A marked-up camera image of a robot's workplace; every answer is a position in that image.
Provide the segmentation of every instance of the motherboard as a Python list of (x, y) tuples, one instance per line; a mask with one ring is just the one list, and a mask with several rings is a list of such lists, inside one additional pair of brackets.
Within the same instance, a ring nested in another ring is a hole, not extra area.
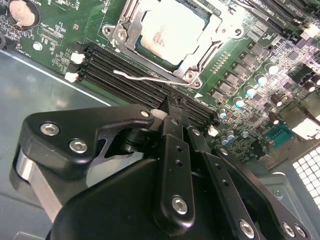
[(0, 36), (119, 104), (185, 98), (241, 160), (320, 139), (316, 0), (0, 0)]

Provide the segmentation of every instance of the chip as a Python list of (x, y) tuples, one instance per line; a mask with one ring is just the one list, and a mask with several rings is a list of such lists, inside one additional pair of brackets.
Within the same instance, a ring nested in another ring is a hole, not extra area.
[(230, 119), (230, 118), (232, 118), (234, 116), (234, 114), (232, 113), (232, 112), (230, 112), (230, 111), (228, 111), (227, 113), (226, 113), (226, 118), (227, 119)]
[(260, 101), (262, 99), (262, 96), (257, 93), (256, 95), (253, 96), (252, 99), (255, 101)]
[(242, 61), (248, 64), (250, 67), (251, 66), (258, 67), (260, 65), (260, 63), (250, 54), (246, 54), (242, 59)]
[(256, 54), (259, 57), (260, 56), (267, 57), (269, 55), (269, 53), (262, 46), (260, 46), (258, 43), (254, 44), (250, 50), (251, 50), (251, 52), (253, 52), (254, 54)]
[(256, 115), (253, 115), (250, 119), (249, 119), (249, 121), (251, 122), (251, 123), (255, 123), (256, 121), (258, 121), (259, 120), (259, 117), (257, 117)]
[(294, 61), (294, 60), (296, 60), (297, 57), (299, 57), (299, 53), (297, 53), (296, 51), (293, 51), (293, 52), (289, 53), (289, 55), (287, 57), (290, 60)]
[(225, 80), (233, 85), (236, 85), (240, 81), (240, 78), (230, 73)]
[(224, 95), (217, 91), (214, 91), (211, 97), (213, 97), (214, 99), (217, 99), (218, 101), (221, 101), (224, 99)]
[(260, 126), (256, 128), (256, 131), (257, 131), (258, 133), (262, 133), (264, 130), (265, 130), (265, 129), (262, 128), (262, 127), (260, 127)]
[(224, 82), (222, 82), (218, 88), (227, 94), (232, 91), (232, 87)]
[(178, 65), (199, 47), (198, 38), (205, 25), (201, 17), (178, 1), (160, 1), (156, 11), (147, 11), (142, 20), (140, 42), (154, 55)]
[(289, 90), (291, 87), (292, 87), (292, 84), (289, 83), (289, 82), (287, 82), (287, 83), (283, 86), (283, 88), (284, 88), (284, 89), (287, 89), (287, 90)]
[(239, 75), (246, 75), (246, 76), (251, 75), (251, 72), (248, 69), (246, 69), (244, 66), (240, 65), (240, 64), (237, 64), (234, 67), (233, 71), (235, 73), (239, 74)]

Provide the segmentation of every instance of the screw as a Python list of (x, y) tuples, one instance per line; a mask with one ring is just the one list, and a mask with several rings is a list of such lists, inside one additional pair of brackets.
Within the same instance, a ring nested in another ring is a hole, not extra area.
[(224, 148), (220, 148), (220, 151), (222, 152), (223, 155), (228, 156), (228, 152)]
[(35, 41), (32, 45), (33, 49), (34, 50), (37, 50), (37, 51), (41, 51), (42, 50), (42, 44), (38, 41)]
[(288, 234), (290, 237), (294, 238), (296, 236), (295, 232), (292, 230), (292, 228), (286, 224), (285, 222), (282, 223), (282, 229)]
[(43, 134), (48, 136), (55, 136), (60, 132), (60, 128), (53, 123), (42, 124), (40, 130)]
[(282, 194), (282, 192), (280, 192), (279, 190), (276, 190), (276, 191), (274, 192), (274, 195), (275, 195), (275, 197), (276, 197), (277, 199), (279, 199), (279, 200), (281, 200), (281, 199), (284, 197), (284, 195)]
[(72, 140), (69, 143), (69, 148), (77, 154), (83, 154), (88, 150), (87, 144), (80, 139)]
[(141, 115), (148, 118), (149, 117), (149, 113), (147, 113), (146, 111), (141, 111)]
[(297, 230), (297, 232), (304, 238), (307, 237), (307, 234), (305, 233), (305, 231), (302, 230), (302, 228), (299, 225), (294, 225), (295, 229)]
[(243, 137), (244, 139), (246, 139), (247, 137), (249, 137), (249, 133), (247, 131), (243, 131), (241, 133), (241, 137)]
[(118, 31), (118, 37), (120, 40), (125, 40), (126, 39), (126, 36), (127, 36), (127, 33), (125, 30), (119, 30)]
[(197, 136), (200, 136), (200, 132), (197, 130), (197, 129), (193, 129), (192, 132), (197, 135)]
[(195, 78), (195, 74), (193, 71), (187, 71), (185, 74), (185, 79), (187, 80), (193, 80)]
[(185, 215), (188, 212), (187, 203), (178, 196), (172, 199), (172, 207), (178, 214), (181, 215)]
[(255, 231), (252, 228), (252, 226), (250, 226), (249, 223), (247, 223), (245, 220), (240, 220), (239, 222), (239, 226), (242, 230), (242, 232), (250, 239), (253, 239), (255, 237)]

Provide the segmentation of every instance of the cable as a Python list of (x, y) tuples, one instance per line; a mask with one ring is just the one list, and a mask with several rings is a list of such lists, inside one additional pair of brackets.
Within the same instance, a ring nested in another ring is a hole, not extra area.
[(3, 32), (0, 30), (0, 50), (3, 49), (6, 46), (6, 38)]

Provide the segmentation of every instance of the mounting hole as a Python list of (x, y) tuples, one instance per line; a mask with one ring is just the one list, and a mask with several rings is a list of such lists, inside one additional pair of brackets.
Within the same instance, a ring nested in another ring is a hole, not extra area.
[(225, 185), (226, 187), (229, 187), (229, 183), (226, 180), (222, 180), (223, 185)]
[(266, 49), (268, 49), (268, 51), (272, 51), (273, 49), (275, 49), (275, 46), (270, 44), (269, 46), (266, 47)]
[(176, 146), (175, 149), (176, 149), (178, 152), (180, 152), (180, 153), (183, 151), (180, 146)]
[(236, 29), (235, 31), (235, 36), (239, 37), (242, 34), (242, 30), (241, 29)]
[(179, 122), (177, 122), (177, 120), (175, 120), (175, 119), (172, 119), (171, 122), (172, 122), (174, 125), (177, 125), (177, 126), (179, 125)]
[(110, 35), (110, 34), (111, 34), (111, 29), (108, 28), (108, 27), (106, 27), (106, 28), (104, 29), (104, 32), (105, 32), (105, 34)]
[(179, 167), (182, 167), (184, 165), (180, 160), (175, 160), (175, 164), (177, 164)]
[(218, 163), (215, 164), (215, 167), (216, 167), (217, 169), (219, 169), (219, 170), (222, 169), (222, 167), (221, 167)]

